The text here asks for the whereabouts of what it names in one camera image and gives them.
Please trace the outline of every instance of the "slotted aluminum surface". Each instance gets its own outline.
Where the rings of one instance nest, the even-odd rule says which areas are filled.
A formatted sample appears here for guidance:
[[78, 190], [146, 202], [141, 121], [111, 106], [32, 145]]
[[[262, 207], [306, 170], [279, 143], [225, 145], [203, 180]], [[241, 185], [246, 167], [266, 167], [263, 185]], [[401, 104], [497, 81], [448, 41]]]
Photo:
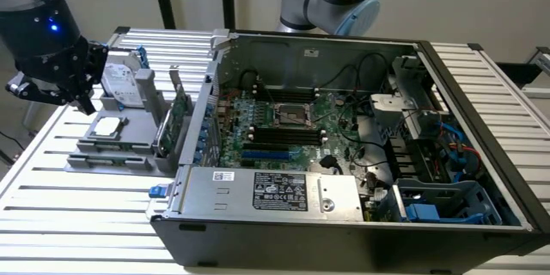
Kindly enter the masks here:
[[[174, 98], [171, 66], [179, 66], [186, 90], [197, 97], [207, 69], [210, 36], [207, 32], [133, 29], [113, 42], [125, 47], [146, 46], [157, 71], [157, 86], [166, 98]], [[441, 51], [454, 54], [457, 49], [464, 52], [456, 57], [473, 57], [464, 46], [442, 46]], [[101, 108], [99, 94], [101, 90], [94, 97], [97, 108]], [[512, 121], [521, 124], [532, 122], [522, 114], [514, 117], [520, 118]], [[145, 214], [149, 188], [171, 179], [63, 172], [67, 154], [74, 151], [76, 139], [92, 119], [94, 116], [87, 117], [74, 108], [59, 108], [0, 183], [0, 274], [305, 274], [197, 270], [175, 264]], [[532, 186], [540, 186], [534, 190], [546, 195], [544, 201], [550, 202], [546, 171], [532, 167], [522, 170]], [[154, 209], [162, 210], [165, 206], [161, 202]], [[548, 274], [549, 258], [550, 247], [545, 247], [526, 257], [493, 259], [468, 274]]]

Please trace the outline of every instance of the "blue latch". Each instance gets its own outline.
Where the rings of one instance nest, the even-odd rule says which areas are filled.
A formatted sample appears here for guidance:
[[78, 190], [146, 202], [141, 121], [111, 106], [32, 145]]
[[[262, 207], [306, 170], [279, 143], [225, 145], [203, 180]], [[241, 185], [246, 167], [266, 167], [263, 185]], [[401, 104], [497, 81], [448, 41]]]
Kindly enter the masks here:
[[406, 216], [412, 222], [438, 222], [438, 223], [484, 223], [484, 214], [477, 213], [466, 218], [441, 218], [438, 209], [433, 204], [412, 204], [405, 207]]
[[169, 185], [157, 185], [149, 190], [149, 197], [153, 199], [166, 198], [166, 193], [169, 191]]

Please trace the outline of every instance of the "blue cable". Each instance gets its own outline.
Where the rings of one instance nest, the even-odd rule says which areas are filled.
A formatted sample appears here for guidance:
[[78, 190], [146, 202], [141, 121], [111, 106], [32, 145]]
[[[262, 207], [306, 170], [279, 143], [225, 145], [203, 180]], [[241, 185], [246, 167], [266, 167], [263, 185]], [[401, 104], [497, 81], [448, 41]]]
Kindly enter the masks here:
[[458, 183], [458, 182], [460, 182], [460, 179], [461, 179], [462, 174], [464, 174], [464, 172], [462, 172], [462, 171], [458, 171], [458, 173], [457, 173], [457, 175], [456, 175], [456, 179], [453, 180], [453, 183]]
[[442, 122], [437, 122], [436, 124], [437, 124], [438, 126], [444, 126], [444, 128], [445, 128], [446, 130], [452, 131], [452, 132], [458, 136], [458, 139], [460, 139], [461, 141], [465, 140], [465, 134], [464, 134], [464, 132], [461, 132], [460, 130], [457, 130], [452, 125], [449, 125], [449, 124], [446, 124], [446, 123], [442, 123]]

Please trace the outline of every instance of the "wire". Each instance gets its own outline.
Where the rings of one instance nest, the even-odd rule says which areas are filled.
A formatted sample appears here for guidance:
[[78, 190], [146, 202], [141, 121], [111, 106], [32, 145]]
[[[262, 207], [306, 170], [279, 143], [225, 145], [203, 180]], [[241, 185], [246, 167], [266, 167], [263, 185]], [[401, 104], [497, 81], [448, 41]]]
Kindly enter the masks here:
[[235, 96], [237, 94], [239, 94], [239, 90], [234, 90], [233, 92], [222, 95], [222, 96], [221, 96], [221, 99], [227, 97], [227, 99], [230, 100], [231, 97]]
[[[450, 149], [457, 149], [457, 144], [456, 143], [452, 143], [452, 144], [449, 144], [449, 148]], [[470, 153], [473, 153], [476, 155], [476, 157], [478, 158], [478, 166], [476, 168], [476, 172], [480, 172], [480, 170], [482, 169], [482, 156], [480, 155], [480, 152], [476, 149], [473, 149], [472, 147], [468, 147], [468, 146], [464, 146], [462, 149], [465, 151], [469, 151]]]
[[450, 148], [445, 146], [445, 144], [441, 142], [441, 140], [438, 138], [436, 138], [433, 140], [440, 146], [441, 148], [445, 150], [448, 157], [450, 157]]
[[22, 148], [22, 150], [26, 150], [26, 148], [23, 147], [23, 145], [20, 144], [20, 142], [15, 139], [15, 138], [12, 138], [12, 137], [10, 137], [4, 132], [2, 132], [0, 131], [0, 135], [3, 135], [6, 138], [8, 138], [10, 140], [12, 140], [16, 144], [18, 144], [18, 146]]
[[388, 160], [384, 160], [381, 162], [377, 162], [376, 164], [358, 164], [358, 162], [355, 161], [355, 156], [358, 155], [362, 149], [365, 149], [365, 146], [361, 146], [361, 148], [355, 150], [355, 153], [351, 155], [351, 159], [350, 159], [350, 162], [353, 162], [358, 167], [374, 167], [374, 166], [378, 166], [380, 164], [390, 163]]
[[[345, 109], [342, 110], [341, 116], [339, 116], [339, 118], [338, 118], [338, 124], [341, 123], [342, 117], [343, 117], [346, 111], [349, 110], [349, 108], [350, 108], [351, 106], [353, 106], [353, 104], [347, 105], [347, 107], [345, 107]], [[378, 144], [378, 143], [367, 142], [367, 141], [362, 141], [362, 140], [357, 140], [357, 139], [354, 139], [354, 138], [350, 138], [350, 137], [345, 134], [345, 132], [342, 131], [341, 126], [338, 126], [338, 131], [339, 131], [341, 135], [343, 136], [343, 138], [347, 139], [347, 141], [353, 141], [353, 142], [359, 143], [359, 144], [370, 144], [370, 145], [378, 146], [380, 148], [382, 148], [384, 150], [386, 150], [386, 149], [385, 149], [385, 146], [382, 146], [382, 145]]]
[[326, 87], [326, 85], [329, 85], [330, 83], [333, 83], [334, 80], [338, 79], [338, 77], [339, 77], [341, 74], [346, 71], [347, 68], [354, 69], [355, 72], [357, 72], [357, 75], [358, 75], [358, 72], [359, 72], [358, 68], [357, 68], [353, 64], [347, 64], [346, 66], [342, 67], [342, 69], [341, 69], [341, 71], [337, 73], [337, 75], [335, 75], [326, 83], [323, 83], [318, 88], [323, 88], [323, 87]]
[[358, 68], [357, 68], [355, 88], [359, 88], [359, 86], [361, 86], [361, 80], [359, 80], [361, 67], [363, 66], [365, 61], [367, 59], [370, 59], [373, 56], [378, 56], [382, 59], [382, 61], [385, 62], [385, 67], [388, 68], [388, 76], [390, 75], [390, 63], [388, 62], [388, 58], [385, 57], [385, 55], [382, 55], [378, 52], [367, 53], [367, 54], [365, 54], [363, 58], [361, 59], [359, 65], [358, 65]]
[[241, 73], [241, 76], [239, 76], [239, 84], [238, 84], [238, 88], [239, 88], [239, 89], [243, 87], [243, 77], [245, 77], [245, 74], [247, 74], [247, 73], [250, 73], [250, 72], [255, 73], [257, 76], [258, 76], [258, 70], [255, 70], [254, 68], [253, 68], [253, 69], [246, 69], [246, 70]]

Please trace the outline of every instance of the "black cable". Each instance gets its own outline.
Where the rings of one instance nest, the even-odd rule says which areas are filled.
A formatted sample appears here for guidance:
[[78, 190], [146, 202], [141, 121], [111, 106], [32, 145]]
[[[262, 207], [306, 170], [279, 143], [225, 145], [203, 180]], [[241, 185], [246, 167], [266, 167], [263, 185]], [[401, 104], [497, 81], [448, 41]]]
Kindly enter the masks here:
[[374, 53], [367, 53], [367, 54], [363, 56], [363, 58], [361, 59], [359, 65], [358, 65], [359, 71], [361, 71], [361, 67], [363, 66], [363, 62], [365, 62], [372, 56], [378, 56], [378, 57], [384, 60], [384, 62], [385, 62], [385, 67], [386, 67], [386, 68], [390, 67], [390, 63], [388, 62], [386, 56], [382, 55], [381, 53], [374, 52]]
[[326, 85], [329, 85], [330, 83], [333, 83], [334, 80], [338, 79], [338, 77], [339, 77], [341, 74], [346, 71], [347, 68], [353, 68], [353, 69], [358, 72], [357, 67], [355, 67], [353, 64], [347, 64], [346, 66], [343, 66], [343, 68], [342, 68], [341, 71], [337, 73], [337, 75], [335, 75], [326, 83], [323, 83], [323, 84], [319, 86], [319, 88], [323, 88], [323, 87], [326, 87]]
[[238, 89], [239, 89], [239, 90], [243, 88], [243, 77], [245, 77], [245, 74], [247, 74], [247, 73], [250, 73], [250, 72], [255, 73], [257, 76], [258, 76], [258, 70], [255, 70], [254, 68], [246, 69], [243, 72], [241, 72], [239, 84], [238, 84]]
[[448, 154], [448, 158], [450, 158], [450, 148], [449, 145], [445, 144], [445, 142], [441, 142], [441, 140], [438, 138], [433, 139], [433, 141], [441, 146], [441, 148], [444, 148], [446, 154]]
[[6, 138], [8, 138], [10, 140], [12, 140], [15, 143], [18, 143], [19, 147], [22, 148], [22, 150], [26, 150], [26, 148], [23, 147], [23, 145], [20, 144], [20, 142], [19, 142], [15, 138], [10, 137], [10, 136], [8, 136], [4, 132], [2, 132], [2, 131], [0, 131], [0, 135], [3, 135]]
[[388, 160], [384, 160], [381, 162], [377, 162], [376, 164], [358, 164], [358, 162], [355, 161], [355, 156], [358, 155], [359, 151], [363, 149], [365, 147], [361, 147], [355, 153], [351, 155], [351, 159], [350, 161], [358, 166], [358, 167], [374, 167], [378, 166], [380, 164], [389, 164], [390, 162]]
[[[338, 118], [338, 124], [341, 123], [342, 117], [343, 117], [347, 109], [349, 109], [351, 106], [353, 106], [353, 104], [347, 105], [347, 107], [345, 107], [345, 109], [342, 110], [341, 116], [339, 116], [339, 118]], [[347, 139], [347, 141], [353, 141], [353, 142], [359, 143], [359, 144], [370, 144], [370, 145], [378, 146], [380, 148], [382, 148], [384, 150], [386, 150], [386, 149], [385, 149], [385, 146], [382, 146], [382, 145], [378, 144], [378, 143], [367, 142], [367, 141], [362, 141], [362, 140], [357, 140], [357, 139], [354, 139], [354, 138], [350, 138], [350, 137], [345, 134], [345, 132], [342, 131], [341, 126], [338, 126], [338, 130], [339, 130], [339, 133], [341, 133], [341, 135], [343, 136], [343, 138]]]
[[12, 158], [4, 153], [4, 151], [0, 149], [0, 160], [4, 161], [4, 163], [8, 166], [12, 166], [16, 162], [14, 161]]
[[385, 62], [385, 67], [388, 70], [388, 75], [390, 75], [390, 62], [388, 61], [388, 58], [384, 54], [378, 53], [378, 52], [373, 52], [373, 53], [367, 53], [365, 54], [363, 58], [359, 60], [359, 65], [357, 66], [357, 82], [355, 82], [355, 88], [359, 88], [361, 86], [361, 80], [359, 80], [359, 73], [361, 73], [361, 67], [363, 67], [363, 63], [367, 59], [370, 59], [373, 56], [378, 56], [382, 61]]

